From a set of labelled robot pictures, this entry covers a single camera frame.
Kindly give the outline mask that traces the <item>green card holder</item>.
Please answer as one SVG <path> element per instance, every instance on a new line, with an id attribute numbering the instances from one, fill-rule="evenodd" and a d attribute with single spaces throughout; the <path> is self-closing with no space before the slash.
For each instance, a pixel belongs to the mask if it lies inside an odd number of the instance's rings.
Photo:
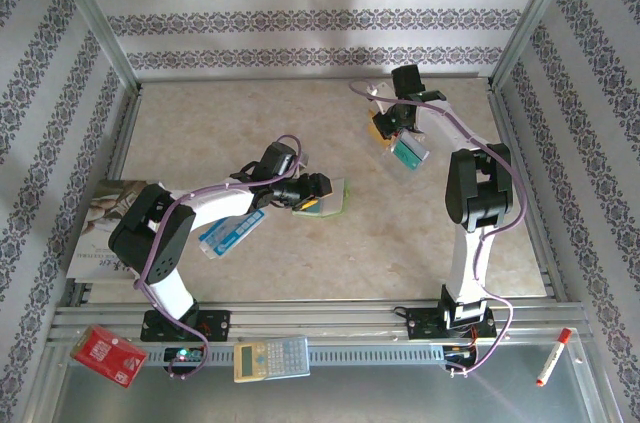
<path id="1" fill-rule="evenodd" d="M 328 218 L 340 215 L 344 212 L 346 208 L 346 200 L 348 198 L 346 180 L 344 178 L 332 179 L 331 185 L 332 193 L 329 196 L 319 199 L 323 201 L 323 215 L 321 217 L 312 218 Z M 302 217 L 311 217 L 303 216 L 302 214 L 299 214 L 298 211 L 293 211 L 292 214 Z"/>

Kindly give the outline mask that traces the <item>grey card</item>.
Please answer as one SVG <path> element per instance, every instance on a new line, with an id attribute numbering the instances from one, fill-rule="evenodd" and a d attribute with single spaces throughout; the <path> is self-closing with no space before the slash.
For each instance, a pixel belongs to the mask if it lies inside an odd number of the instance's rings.
<path id="1" fill-rule="evenodd" d="M 428 158 L 430 151 L 411 133 L 404 133 L 400 140 L 420 161 Z"/>

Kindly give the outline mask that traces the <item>clear acrylic card stand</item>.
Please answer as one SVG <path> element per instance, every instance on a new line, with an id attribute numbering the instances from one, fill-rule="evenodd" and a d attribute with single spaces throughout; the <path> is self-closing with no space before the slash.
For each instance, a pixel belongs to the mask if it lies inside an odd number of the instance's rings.
<path id="1" fill-rule="evenodd" d="M 373 122 L 373 116 L 376 113 L 369 109 L 367 112 L 367 117 L 368 117 L 368 121 L 372 121 Z M 379 164 L 382 169 L 392 178 L 394 178 L 399 184 L 408 184 L 409 181 L 411 179 L 413 179 L 419 172 L 419 170 L 421 168 L 424 167 L 425 163 L 427 162 L 431 151 L 427 148 L 426 143 L 425 143 L 425 139 L 424 139 L 424 135 L 423 134 L 416 134 L 416 133 L 411 133 L 407 130 L 402 130 L 397 136 L 395 136 L 394 141 L 391 143 L 391 145 L 387 148 L 381 148 L 380 146 L 378 146 L 373 139 L 369 136 L 368 132 L 367 132 L 367 123 L 364 126 L 364 140 L 363 140 L 363 148 L 364 151 L 371 156 L 374 161 Z M 428 156 L 428 158 L 424 161 L 421 162 L 420 166 L 415 169 L 414 171 L 409 170 L 408 168 L 406 168 L 393 154 L 392 154 L 392 148 L 394 146 L 394 143 L 396 140 L 400 140 L 400 137 L 404 134 L 404 133 L 411 133 L 418 141 L 420 141 L 429 151 L 430 154 Z"/>

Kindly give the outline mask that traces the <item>blue white packet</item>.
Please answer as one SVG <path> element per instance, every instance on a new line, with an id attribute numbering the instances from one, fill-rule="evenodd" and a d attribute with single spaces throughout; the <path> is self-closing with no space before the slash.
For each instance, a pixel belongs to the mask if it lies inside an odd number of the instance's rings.
<path id="1" fill-rule="evenodd" d="M 223 258 L 265 219 L 263 210 L 216 221 L 199 236 L 199 248 L 209 258 Z"/>

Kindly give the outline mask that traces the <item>beige grey calculator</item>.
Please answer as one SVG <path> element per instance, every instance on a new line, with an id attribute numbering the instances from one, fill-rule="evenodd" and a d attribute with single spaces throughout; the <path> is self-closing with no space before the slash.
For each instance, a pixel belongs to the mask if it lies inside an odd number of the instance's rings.
<path id="1" fill-rule="evenodd" d="M 307 377 L 308 340 L 304 336 L 239 342 L 234 345 L 235 383 Z"/>

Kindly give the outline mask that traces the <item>small black controller board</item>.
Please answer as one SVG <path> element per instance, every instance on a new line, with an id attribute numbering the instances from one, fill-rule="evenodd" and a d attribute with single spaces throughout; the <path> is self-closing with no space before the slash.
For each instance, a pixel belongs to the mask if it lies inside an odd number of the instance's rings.
<path id="1" fill-rule="evenodd" d="M 184 363 L 197 365 L 203 359 L 203 346 L 197 347 L 170 347 L 164 350 L 163 361 L 166 364 Z"/>
<path id="2" fill-rule="evenodd" d="M 478 360 L 478 352 L 475 345 L 444 346 L 443 350 L 445 360 L 453 366 L 470 367 Z"/>

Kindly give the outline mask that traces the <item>metal sheet shelf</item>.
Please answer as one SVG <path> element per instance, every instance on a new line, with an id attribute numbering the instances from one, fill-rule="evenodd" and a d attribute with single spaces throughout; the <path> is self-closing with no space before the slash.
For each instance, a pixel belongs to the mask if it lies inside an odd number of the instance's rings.
<path id="1" fill-rule="evenodd" d="M 121 388 L 68 370 L 53 423 L 610 423 L 570 360 L 535 383 L 544 352 L 503 352 L 467 378 L 437 366 L 319 367 L 310 376 L 234 382 L 210 367 L 186 382 L 143 369 Z"/>

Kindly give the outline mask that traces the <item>magazine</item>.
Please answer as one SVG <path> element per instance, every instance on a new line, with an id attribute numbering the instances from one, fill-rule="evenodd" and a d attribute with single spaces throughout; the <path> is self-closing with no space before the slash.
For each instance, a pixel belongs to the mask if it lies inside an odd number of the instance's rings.
<path id="1" fill-rule="evenodd" d="M 134 274 L 108 247 L 111 233 L 153 181 L 101 180 L 95 187 L 67 277 L 78 283 L 128 283 Z"/>

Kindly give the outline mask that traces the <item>red box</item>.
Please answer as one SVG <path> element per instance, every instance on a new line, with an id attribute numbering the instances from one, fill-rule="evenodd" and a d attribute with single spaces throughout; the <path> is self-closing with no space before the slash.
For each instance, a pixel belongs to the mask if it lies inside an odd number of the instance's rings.
<path id="1" fill-rule="evenodd" d="M 128 388 L 146 363 L 148 353 L 102 326 L 90 325 L 71 349 L 70 357 Z"/>

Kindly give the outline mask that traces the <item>white marker red cap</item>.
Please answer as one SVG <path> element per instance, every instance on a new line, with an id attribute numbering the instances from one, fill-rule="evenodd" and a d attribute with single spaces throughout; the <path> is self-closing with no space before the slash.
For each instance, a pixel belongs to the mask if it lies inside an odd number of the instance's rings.
<path id="1" fill-rule="evenodd" d="M 537 376 L 536 379 L 536 386 L 537 387 L 544 387 L 551 374 L 553 373 L 562 353 L 564 352 L 564 349 L 567 345 L 567 343 L 569 342 L 571 336 L 572 336 L 573 331 L 570 328 L 563 328 L 559 334 L 559 336 L 556 339 L 556 342 L 554 343 L 553 348 L 551 349 L 540 373 Z"/>

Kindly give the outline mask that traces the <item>aluminium rear rail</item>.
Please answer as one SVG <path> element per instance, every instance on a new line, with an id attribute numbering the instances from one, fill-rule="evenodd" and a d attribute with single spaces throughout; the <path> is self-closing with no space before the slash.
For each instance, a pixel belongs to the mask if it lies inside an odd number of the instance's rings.
<path id="1" fill-rule="evenodd" d="M 162 78 L 139 78 L 139 85 L 146 84 L 173 84 L 173 83 L 221 83 L 221 82 L 271 82 L 271 81 L 382 81 L 391 80 L 391 73 L 385 75 L 302 75 L 302 76 L 230 76 L 230 77 L 162 77 Z M 481 76 L 479 73 L 421 73 L 423 81 L 427 79 L 489 79 L 488 76 Z"/>

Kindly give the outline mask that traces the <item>aluminium mounting rail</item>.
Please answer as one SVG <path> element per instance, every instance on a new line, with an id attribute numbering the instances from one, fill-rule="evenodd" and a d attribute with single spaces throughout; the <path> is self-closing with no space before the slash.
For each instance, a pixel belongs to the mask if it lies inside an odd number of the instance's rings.
<path id="1" fill-rule="evenodd" d="M 252 338 L 306 335 L 312 344 L 382 344 L 408 340 L 407 323 L 398 315 L 404 308 L 426 308 L 429 300 L 336 300 L 203 303 L 202 309 L 230 312 L 230 342 Z M 513 302 L 514 317 L 507 341 L 552 341 L 564 327 L 591 335 L 580 303 L 552 299 Z M 49 345 L 71 344 L 90 325 L 97 324 L 138 343 L 148 306 L 86 304 L 55 311 L 46 337 Z"/>

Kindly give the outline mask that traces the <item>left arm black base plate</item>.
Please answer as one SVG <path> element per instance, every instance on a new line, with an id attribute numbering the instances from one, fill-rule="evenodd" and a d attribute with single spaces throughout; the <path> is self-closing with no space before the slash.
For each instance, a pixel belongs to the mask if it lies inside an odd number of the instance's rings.
<path id="1" fill-rule="evenodd" d="M 208 342 L 226 342 L 231 312 L 227 310 L 192 309 L 180 322 L 202 334 Z M 196 342 L 200 338 L 171 323 L 157 310 L 146 311 L 140 332 L 143 342 Z"/>

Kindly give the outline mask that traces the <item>aluminium side rail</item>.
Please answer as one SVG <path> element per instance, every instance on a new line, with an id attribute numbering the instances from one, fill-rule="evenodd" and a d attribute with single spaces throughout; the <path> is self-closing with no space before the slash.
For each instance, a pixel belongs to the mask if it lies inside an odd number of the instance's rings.
<path id="1" fill-rule="evenodd" d="M 533 252 L 538 262 L 547 297 L 557 302 L 570 302 L 571 297 L 567 294 L 562 281 L 548 233 L 537 207 L 535 193 L 529 181 L 527 166 L 522 155 L 519 140 L 512 127 L 507 109 L 501 95 L 491 86 L 488 86 L 487 97 L 498 134 L 502 141 L 510 147 L 512 162 L 523 180 L 523 192 L 528 203 L 525 216 L 526 227 Z"/>
<path id="2" fill-rule="evenodd" d="M 105 176 L 107 178 L 116 179 L 122 175 L 142 97 L 143 88 L 140 88 L 135 96 L 130 96 L 123 103 L 123 109 L 121 110 L 114 136 L 114 145 L 106 165 Z M 86 305 L 92 287 L 92 283 L 78 282 L 75 278 L 67 278 L 65 292 L 60 300 L 60 305 L 62 307 Z"/>

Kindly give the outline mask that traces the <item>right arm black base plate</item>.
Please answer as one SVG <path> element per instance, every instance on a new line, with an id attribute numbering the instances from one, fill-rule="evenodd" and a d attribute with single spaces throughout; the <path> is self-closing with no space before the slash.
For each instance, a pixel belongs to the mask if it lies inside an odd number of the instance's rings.
<path id="1" fill-rule="evenodd" d="M 497 329 L 493 312 L 486 308 L 481 321 L 464 323 L 446 329 L 437 308 L 408 308 L 404 312 L 407 334 L 410 340 L 495 338 Z"/>

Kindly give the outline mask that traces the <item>aluminium frame post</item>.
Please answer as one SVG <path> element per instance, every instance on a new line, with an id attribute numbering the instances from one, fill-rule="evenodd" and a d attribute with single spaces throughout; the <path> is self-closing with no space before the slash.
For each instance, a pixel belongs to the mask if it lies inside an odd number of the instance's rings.
<path id="1" fill-rule="evenodd" d="M 502 87 L 552 0 L 528 0 L 506 47 L 489 77 L 489 88 Z"/>
<path id="2" fill-rule="evenodd" d="M 97 0 L 74 2 L 122 83 L 128 90 L 138 92 L 141 84 Z"/>

